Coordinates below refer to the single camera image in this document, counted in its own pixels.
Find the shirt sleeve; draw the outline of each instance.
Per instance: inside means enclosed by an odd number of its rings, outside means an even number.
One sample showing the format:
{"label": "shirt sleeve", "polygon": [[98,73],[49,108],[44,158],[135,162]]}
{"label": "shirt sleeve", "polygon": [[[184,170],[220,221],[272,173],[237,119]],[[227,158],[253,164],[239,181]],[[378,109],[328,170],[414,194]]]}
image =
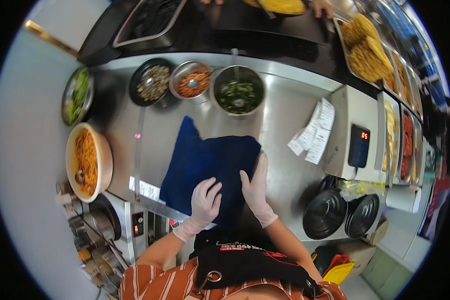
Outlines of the shirt sleeve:
{"label": "shirt sleeve", "polygon": [[138,299],[154,278],[164,271],[153,265],[139,264],[129,267],[120,280],[120,299]]}
{"label": "shirt sleeve", "polygon": [[321,294],[317,297],[320,300],[347,300],[339,285],[331,281],[318,282]]}

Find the black countertop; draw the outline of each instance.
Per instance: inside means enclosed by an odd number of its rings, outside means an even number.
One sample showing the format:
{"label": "black countertop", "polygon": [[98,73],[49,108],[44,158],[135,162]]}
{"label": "black countertop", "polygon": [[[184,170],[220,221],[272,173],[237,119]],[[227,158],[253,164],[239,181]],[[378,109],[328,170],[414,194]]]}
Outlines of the black countertop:
{"label": "black countertop", "polygon": [[[133,53],[122,52],[120,57],[162,52],[230,54],[230,49],[237,48],[241,56],[276,61],[305,69],[377,98],[380,90],[348,71],[340,40],[335,32],[329,32],[329,43],[325,45],[270,33],[245,31],[225,33],[214,30],[212,25],[220,12],[220,7],[215,4],[204,5],[198,0],[188,0],[182,13],[190,14],[190,17],[187,18],[186,25],[180,28],[172,46]],[[329,28],[333,28],[333,22],[331,20],[327,22],[330,23]]]}

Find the paper towel roll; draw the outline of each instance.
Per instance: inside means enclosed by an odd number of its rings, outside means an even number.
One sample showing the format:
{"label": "paper towel roll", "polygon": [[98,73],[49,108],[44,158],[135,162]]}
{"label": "paper towel roll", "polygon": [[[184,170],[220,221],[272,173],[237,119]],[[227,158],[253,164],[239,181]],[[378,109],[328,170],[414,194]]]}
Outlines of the paper towel roll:
{"label": "paper towel roll", "polygon": [[419,211],[421,188],[394,185],[387,190],[385,203],[388,207],[416,214]]}

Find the orange striped shirt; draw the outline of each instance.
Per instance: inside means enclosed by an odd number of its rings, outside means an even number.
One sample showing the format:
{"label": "orange striped shirt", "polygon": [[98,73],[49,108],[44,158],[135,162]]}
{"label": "orange striped shirt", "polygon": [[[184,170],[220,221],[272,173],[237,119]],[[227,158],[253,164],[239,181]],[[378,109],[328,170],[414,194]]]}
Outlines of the orange striped shirt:
{"label": "orange striped shirt", "polygon": [[[183,300],[191,291],[198,290],[202,282],[195,282],[198,260],[193,258],[186,263],[176,266],[166,272],[151,265],[137,265],[129,267],[120,282],[121,300]],[[303,288],[278,279],[262,278],[249,280],[241,285],[204,291],[203,300],[221,300],[247,287],[270,284],[281,289],[290,300],[307,300],[302,296]],[[340,287],[332,282],[319,282],[320,300],[346,300]]]}

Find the white machine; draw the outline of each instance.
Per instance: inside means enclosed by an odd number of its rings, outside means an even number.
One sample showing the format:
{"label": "white machine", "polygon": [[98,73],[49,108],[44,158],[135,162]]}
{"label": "white machine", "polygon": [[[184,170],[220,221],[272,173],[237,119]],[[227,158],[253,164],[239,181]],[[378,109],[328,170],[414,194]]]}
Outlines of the white machine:
{"label": "white machine", "polygon": [[377,100],[344,85],[331,95],[335,121],[323,170],[346,180],[384,183],[385,115]]}

